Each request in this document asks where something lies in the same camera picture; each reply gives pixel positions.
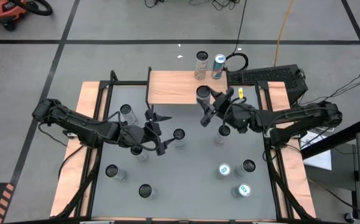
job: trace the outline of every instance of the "cylindrical container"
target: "cylindrical container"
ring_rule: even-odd
[[[220,164],[220,166],[215,171],[215,175],[217,179],[224,179],[228,177],[230,173],[231,173],[231,167],[226,163]]]
[[[207,58],[208,55],[204,51],[200,51],[197,53],[197,62],[195,66],[195,78],[198,80],[203,80],[206,75],[207,68]]]
[[[215,56],[215,60],[213,61],[212,78],[220,79],[222,77],[224,63],[225,63],[224,55],[218,54]]]
[[[202,100],[206,105],[211,103],[211,90],[208,86],[199,86],[197,88],[197,99]]]
[[[120,107],[120,113],[123,115],[125,120],[128,122],[128,125],[136,125],[137,124],[137,117],[135,112],[131,109],[130,105],[122,105]]]
[[[146,161],[148,159],[148,154],[146,151],[144,151],[141,147],[139,146],[132,146],[130,148],[130,152],[135,155],[135,157],[137,158],[137,160],[139,160],[140,162]]]
[[[140,188],[138,189],[138,194],[142,197],[142,198],[147,198],[147,199],[153,199],[156,196],[156,191],[154,188],[152,188],[149,184],[143,184],[142,186],[140,186]]]
[[[183,129],[178,128],[174,130],[173,137],[175,138],[173,144],[176,147],[183,147],[186,144],[186,141],[184,140],[186,138],[186,132],[184,132]]]
[[[245,160],[241,165],[235,168],[235,175],[238,177],[243,177],[245,174],[249,172],[253,172],[256,168],[254,161],[250,159]]]
[[[226,137],[230,134],[230,128],[227,125],[219,127],[219,131],[216,133],[215,142],[216,144],[223,144]]]
[[[119,169],[119,167],[114,164],[107,166],[105,174],[108,177],[113,177],[120,181],[124,181],[126,179],[126,171]]]
[[[250,187],[247,184],[240,184],[231,189],[231,194],[236,198],[248,197],[250,195]]]

